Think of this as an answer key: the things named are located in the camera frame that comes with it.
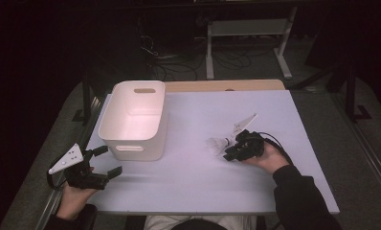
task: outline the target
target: person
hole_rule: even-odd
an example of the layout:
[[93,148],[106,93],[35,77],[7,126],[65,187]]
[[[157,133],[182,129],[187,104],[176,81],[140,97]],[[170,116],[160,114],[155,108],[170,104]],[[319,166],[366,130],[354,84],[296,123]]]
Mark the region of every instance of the person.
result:
[[[290,165],[280,151],[271,144],[264,143],[264,154],[261,157],[252,157],[243,163],[261,167],[272,174],[277,184],[274,190],[276,210],[284,229],[342,229],[337,219],[328,212],[325,200],[316,187],[313,177],[301,175],[298,169]],[[50,217],[46,229],[56,229],[56,227],[66,230],[75,229],[73,220],[78,216],[87,199],[95,192],[96,190],[80,190],[66,185],[59,210],[56,215]],[[211,221],[190,219],[167,229],[223,230],[226,228]]]

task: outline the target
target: white table surface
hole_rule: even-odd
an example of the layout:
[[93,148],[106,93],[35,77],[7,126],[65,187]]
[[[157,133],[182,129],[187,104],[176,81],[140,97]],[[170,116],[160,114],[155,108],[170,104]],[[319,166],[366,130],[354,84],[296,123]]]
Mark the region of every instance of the white table surface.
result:
[[[210,137],[229,137],[234,124],[258,117],[250,131],[275,136],[302,174],[312,175],[330,213],[339,208],[287,90],[167,93],[165,152],[153,162],[118,161],[109,151],[91,160],[95,173],[123,166],[89,203],[117,214],[243,215],[275,213],[272,176],[208,151]],[[104,145],[99,120],[87,149]]]

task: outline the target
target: white plastic part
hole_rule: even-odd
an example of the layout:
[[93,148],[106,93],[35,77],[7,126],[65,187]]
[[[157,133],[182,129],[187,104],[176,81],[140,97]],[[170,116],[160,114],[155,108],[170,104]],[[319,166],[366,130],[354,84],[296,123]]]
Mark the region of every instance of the white plastic part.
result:
[[144,148],[134,146],[116,146],[116,150],[143,151]]
[[162,156],[168,125],[164,99],[162,81],[128,80],[115,85],[98,134],[117,159],[153,161]]
[[208,145],[209,152],[214,155],[219,155],[223,150],[231,144],[228,138],[209,138],[206,141]]
[[238,135],[238,133],[242,132],[249,124],[251,124],[254,121],[256,117],[257,117],[257,113],[254,113],[252,116],[235,124],[235,128],[233,129],[233,132],[232,132],[232,137],[235,138]]
[[61,159],[59,159],[56,164],[48,170],[49,174],[54,174],[59,171],[62,171],[66,168],[69,168],[73,165],[76,165],[79,162],[83,161],[83,155],[80,151],[79,145],[74,144],[71,149],[69,149]]

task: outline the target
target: wire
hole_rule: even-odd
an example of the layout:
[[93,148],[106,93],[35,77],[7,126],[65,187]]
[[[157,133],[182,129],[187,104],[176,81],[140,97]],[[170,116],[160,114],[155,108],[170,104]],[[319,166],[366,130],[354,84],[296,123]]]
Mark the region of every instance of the wire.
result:
[[157,51],[153,51],[154,50],[154,40],[150,36],[147,36],[147,35],[141,35],[140,38],[147,38],[151,42],[150,48],[146,48],[144,46],[141,46],[140,48],[149,52],[153,56],[158,57],[159,53]]
[[242,68],[248,67],[252,64],[252,61],[250,57],[259,57],[266,55],[274,50],[274,48],[278,47],[280,42],[277,41],[276,45],[271,46],[268,50],[261,52],[259,54],[249,55],[250,52],[253,51],[254,47],[258,44],[258,40],[256,39],[255,42],[245,51],[242,53],[237,53],[235,51],[227,51],[227,52],[221,52],[220,54],[223,56],[219,56],[218,54],[212,55],[214,57],[214,61],[217,62],[219,65],[221,65],[223,68],[230,69],[230,70],[240,70]]
[[[158,80],[158,81],[165,81],[166,80],[166,77],[167,77],[167,75],[171,75],[171,74],[169,74],[169,73],[167,73],[167,70],[164,68],[164,67],[162,67],[162,66],[158,66],[158,65],[155,65],[155,67],[156,67],[156,71],[154,72],[154,74],[155,74],[155,77],[156,77],[156,79]],[[160,80],[160,78],[159,78],[159,76],[158,76],[158,68],[160,68],[160,69],[162,69],[163,71],[164,71],[164,77]]]
[[192,60],[191,55],[186,55],[186,59],[178,61],[178,62],[165,62],[171,61],[173,58],[180,58],[180,56],[169,56],[169,57],[157,57],[160,64],[183,64]]
[[199,62],[196,64],[196,67],[192,67],[192,66],[189,66],[189,65],[185,64],[187,62],[190,62],[193,59],[194,58],[190,57],[190,58],[187,58],[185,60],[178,61],[178,62],[163,62],[163,61],[160,61],[160,62],[155,63],[155,65],[157,67],[163,69],[163,71],[165,73],[165,77],[167,76],[168,71],[174,72],[174,73],[189,73],[189,72],[193,72],[194,73],[194,80],[197,81],[197,79],[198,79],[197,70],[202,65],[204,58],[203,57],[200,58]]
[[277,142],[277,144],[280,146],[280,148],[283,149],[283,146],[280,144],[280,142],[278,141],[278,139],[275,138],[273,135],[271,135],[271,134],[269,134],[269,133],[266,133],[266,132],[259,132],[258,134],[264,134],[264,135],[270,136],[272,139],[274,139],[274,141]]

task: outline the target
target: white plastic bin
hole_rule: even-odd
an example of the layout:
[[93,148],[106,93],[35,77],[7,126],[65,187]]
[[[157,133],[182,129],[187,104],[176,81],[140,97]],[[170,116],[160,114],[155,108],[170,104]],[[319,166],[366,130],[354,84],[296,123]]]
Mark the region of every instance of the white plastic bin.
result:
[[99,136],[119,160],[154,161],[164,152],[168,113],[165,84],[132,80],[115,85]]

